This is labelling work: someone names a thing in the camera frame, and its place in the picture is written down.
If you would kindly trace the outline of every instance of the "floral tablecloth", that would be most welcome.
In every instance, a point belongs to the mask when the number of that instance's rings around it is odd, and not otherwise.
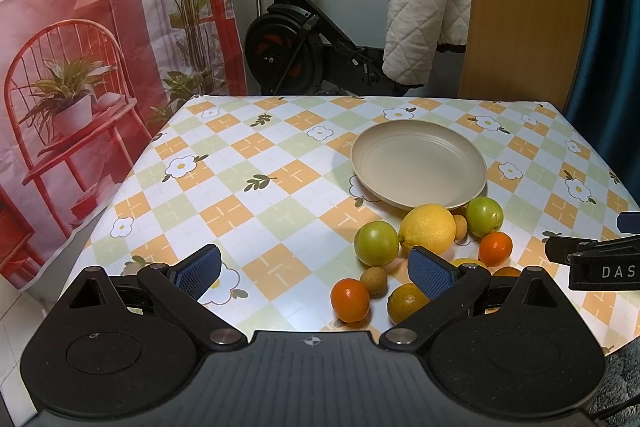
[[[602,346],[640,335],[640,293],[574,292],[568,268],[550,264],[554,234],[618,237],[616,218],[637,210],[606,163],[547,103],[428,98],[288,96],[190,100],[136,162],[75,265],[110,275],[173,264],[207,243],[223,255],[220,278],[201,302],[249,338],[254,330],[344,329],[329,302],[337,280],[359,277],[353,237],[404,212],[367,193],[351,146],[385,120],[432,121],[466,136],[488,165],[488,195],[504,209],[510,263],[540,265],[566,290]],[[478,244],[444,257],[476,257]],[[388,269],[389,292],[408,282],[406,261]],[[379,336],[391,326],[386,297],[372,300]]]

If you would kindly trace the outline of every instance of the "white quilted coat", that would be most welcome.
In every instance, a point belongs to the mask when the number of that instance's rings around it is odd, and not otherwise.
[[[383,71],[400,84],[426,84],[439,43],[464,45],[471,0],[389,0]]]

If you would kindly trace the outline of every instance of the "white flower pot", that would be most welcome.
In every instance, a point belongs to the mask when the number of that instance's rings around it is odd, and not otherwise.
[[[74,105],[54,115],[51,119],[57,131],[63,136],[71,136],[73,133],[91,123],[91,97],[85,95]]]

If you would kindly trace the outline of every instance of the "green fruit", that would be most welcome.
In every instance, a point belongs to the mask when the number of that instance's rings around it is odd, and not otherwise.
[[[469,225],[469,232],[478,239],[500,229],[504,221],[504,214],[500,204],[481,196],[469,201],[466,208],[466,222]]]
[[[386,221],[373,221],[358,230],[353,239],[356,255],[367,266],[385,266],[398,256],[398,233]]]

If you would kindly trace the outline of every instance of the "black exercise bike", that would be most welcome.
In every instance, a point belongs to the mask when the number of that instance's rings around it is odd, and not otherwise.
[[[244,54],[263,94],[313,94],[323,80],[359,95],[408,90],[382,72],[383,50],[354,44],[310,0],[273,0],[249,26]]]

